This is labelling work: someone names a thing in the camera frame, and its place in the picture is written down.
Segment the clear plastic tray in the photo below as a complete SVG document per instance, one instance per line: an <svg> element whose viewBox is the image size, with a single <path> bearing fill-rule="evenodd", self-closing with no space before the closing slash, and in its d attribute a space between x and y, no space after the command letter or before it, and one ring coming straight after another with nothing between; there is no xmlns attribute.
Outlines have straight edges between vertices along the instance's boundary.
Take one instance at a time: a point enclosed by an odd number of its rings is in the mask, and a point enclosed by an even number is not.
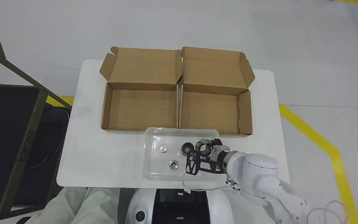
<svg viewBox="0 0 358 224"><path fill-rule="evenodd" d="M217 130L205 129L148 128L145 131L144 178L181 181L186 166L186 156L181 153L182 145L186 142L195 145L203 138L219 138L219 133ZM178 162L176 170L169 166L172 160ZM214 180L212 174L205 172L199 172L196 176L185 175L185 181Z"/></svg>

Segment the cable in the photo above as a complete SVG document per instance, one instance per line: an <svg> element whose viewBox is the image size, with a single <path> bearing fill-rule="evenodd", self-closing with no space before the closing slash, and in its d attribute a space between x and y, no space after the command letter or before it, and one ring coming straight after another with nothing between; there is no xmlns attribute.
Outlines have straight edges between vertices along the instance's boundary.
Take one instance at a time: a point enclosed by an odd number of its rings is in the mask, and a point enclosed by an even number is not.
<svg viewBox="0 0 358 224"><path fill-rule="evenodd" d="M307 218L306 218L306 223L307 223L307 224L308 224L308 218L309 218L310 214L311 214L313 211L316 211L316 210L324 210L325 212L330 212L331 214L335 215L335 216L338 218L338 220L340 221L340 224L343 224L341 217L340 217L336 212L334 212L334 211L332 211L332 210L330 210L330 209L328 209L328 208L320 208L320 207L319 207L319 208L312 208L312 209L308 212Z"/></svg>
<svg viewBox="0 0 358 224"><path fill-rule="evenodd" d="M68 114L68 112L67 112L66 109L64 109L64 111L66 112L67 118L68 118L68 121L69 121L69 114ZM64 130L64 128L63 128L63 123L62 123L62 132L63 132L63 134L65 134L65 130ZM60 146L61 146L62 143L63 143L63 141L60 142L60 144L58 145L58 147L57 147L57 149L56 149L56 151L55 151L54 153L47 154L46 157L44 158L44 160L43 160L41 163L37 164L36 166L30 166L30 168L31 168L31 169L34 169L34 168L40 166L41 164L43 164L43 163L46 161L46 159L47 159L47 157L48 157L49 155L51 155L51 154L52 154L52 155L56 154L56 152L58 151L58 149L60 148Z"/></svg>
<svg viewBox="0 0 358 224"><path fill-rule="evenodd" d="M348 217L349 217L349 212L348 212L347 206L346 206L345 204L343 204L342 202L340 202L339 200L332 200L332 201L328 202L328 204L326 204L326 206L324 206L324 208L328 208L328 206L329 206L330 204L333 204L333 203L338 203L338 204L340 204L340 205L343 207L343 210L344 210L344 211L347 211L346 218L345 218L345 220L343 221L343 224L346 224L347 221L348 221ZM326 210L324 210L324 222L325 222L325 223L327 222L327 219L326 219Z"/></svg>
<svg viewBox="0 0 358 224"><path fill-rule="evenodd" d="M185 174L186 174L186 171L189 167L186 167L185 168L185 171L184 171L184 174L183 174L183 178L181 179L181 182L183 184L183 187L184 187L184 191L188 192L190 194L190 191L195 191L195 192L206 192L206 191L211 191L211 190L219 190L219 189L225 189L225 190L229 190L229 189L240 189L236 186L219 186L217 188L207 188L207 189L195 189L195 188L187 188L185 186L185 183L184 183L184 177L185 177Z"/></svg>

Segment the open cardboard box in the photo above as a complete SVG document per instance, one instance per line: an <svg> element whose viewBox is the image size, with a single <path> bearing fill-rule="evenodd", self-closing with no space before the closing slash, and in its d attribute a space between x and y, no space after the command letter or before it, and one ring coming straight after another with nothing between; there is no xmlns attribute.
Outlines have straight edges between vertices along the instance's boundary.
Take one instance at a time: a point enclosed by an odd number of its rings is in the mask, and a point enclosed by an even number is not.
<svg viewBox="0 0 358 224"><path fill-rule="evenodd" d="M251 94L255 79L242 52L182 48L179 128L252 134Z"/></svg>
<svg viewBox="0 0 358 224"><path fill-rule="evenodd" d="M113 46L111 52L100 69L108 81L101 128L178 128L181 51Z"/></svg>

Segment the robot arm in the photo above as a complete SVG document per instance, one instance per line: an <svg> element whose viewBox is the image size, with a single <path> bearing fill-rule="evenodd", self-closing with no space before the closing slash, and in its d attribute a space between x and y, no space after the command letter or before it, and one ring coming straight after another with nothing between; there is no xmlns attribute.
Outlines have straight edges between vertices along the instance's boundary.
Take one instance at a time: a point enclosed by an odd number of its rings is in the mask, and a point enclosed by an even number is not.
<svg viewBox="0 0 358 224"><path fill-rule="evenodd" d="M210 169L202 168L203 163L209 164ZM307 224L310 208L305 199L297 196L289 184L278 178L274 158L230 151L219 139L203 139L187 154L186 172L196 175L200 170L227 174L232 185L240 186L241 196L263 206L274 222ZM309 220L310 223L319 223L318 217L312 216Z"/></svg>

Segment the person's leg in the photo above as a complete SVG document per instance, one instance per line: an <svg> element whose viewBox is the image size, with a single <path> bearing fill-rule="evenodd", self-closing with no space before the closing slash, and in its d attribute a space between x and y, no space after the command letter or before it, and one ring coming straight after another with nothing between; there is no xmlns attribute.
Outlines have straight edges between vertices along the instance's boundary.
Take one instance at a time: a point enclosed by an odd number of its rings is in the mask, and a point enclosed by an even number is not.
<svg viewBox="0 0 358 224"><path fill-rule="evenodd" d="M26 224L70 224L86 195L87 188L65 187L44 208L42 214L31 217Z"/></svg>
<svg viewBox="0 0 358 224"><path fill-rule="evenodd" d="M120 188L88 188L72 224L117 224Z"/></svg>

